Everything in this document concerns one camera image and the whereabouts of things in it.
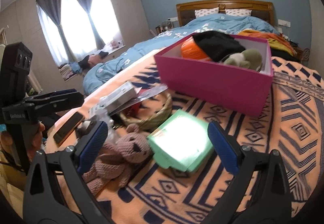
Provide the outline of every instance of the pink stuffed bear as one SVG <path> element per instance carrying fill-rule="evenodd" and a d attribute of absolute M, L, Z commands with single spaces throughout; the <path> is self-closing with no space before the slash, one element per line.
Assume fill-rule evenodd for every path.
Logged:
<path fill-rule="evenodd" d="M 151 155 L 150 146 L 137 124 L 126 128 L 127 135 L 117 140 L 116 145 L 105 143 L 89 172 L 83 174 L 93 195 L 111 180 L 118 177 L 119 187 L 124 187 L 132 175 L 132 166 L 142 163 Z"/>

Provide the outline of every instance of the green plush toy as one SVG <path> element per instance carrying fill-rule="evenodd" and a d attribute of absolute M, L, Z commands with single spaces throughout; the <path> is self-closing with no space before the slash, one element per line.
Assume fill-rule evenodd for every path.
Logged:
<path fill-rule="evenodd" d="M 247 49 L 241 53 L 232 54 L 224 61 L 224 64 L 260 71 L 262 56 L 257 49 Z"/>

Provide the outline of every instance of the wooden headboard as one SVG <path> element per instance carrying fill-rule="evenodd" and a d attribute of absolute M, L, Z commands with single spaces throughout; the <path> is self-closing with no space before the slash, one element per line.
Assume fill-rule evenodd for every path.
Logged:
<path fill-rule="evenodd" d="M 219 8 L 219 13 L 225 13 L 226 8 L 245 8 L 252 10 L 254 17 L 274 25 L 272 2 L 258 0 L 202 0 L 177 4 L 178 20 L 180 26 L 184 26 L 194 20 L 195 10 L 203 8 Z"/>

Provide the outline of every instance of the blue duvet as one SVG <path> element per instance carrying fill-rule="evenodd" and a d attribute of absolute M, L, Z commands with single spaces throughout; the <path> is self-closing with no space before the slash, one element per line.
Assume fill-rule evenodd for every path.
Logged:
<path fill-rule="evenodd" d="M 91 94 L 121 68 L 126 68 L 154 49 L 167 47 L 193 32 L 215 30 L 226 34 L 236 34 L 244 29 L 254 29 L 279 34 L 269 23 L 256 17 L 237 17 L 225 14 L 213 14 L 197 18 L 187 25 L 161 33 L 159 36 L 138 43 L 118 58 L 105 64 L 97 64 L 84 77 L 83 88 L 86 95 Z"/>

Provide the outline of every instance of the mint green box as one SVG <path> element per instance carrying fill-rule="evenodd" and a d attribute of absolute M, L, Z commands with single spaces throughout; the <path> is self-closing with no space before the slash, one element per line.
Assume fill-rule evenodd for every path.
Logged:
<path fill-rule="evenodd" d="M 214 150 L 207 126 L 207 122 L 185 111 L 176 111 L 147 137 L 154 160 L 165 169 L 195 172 Z"/>

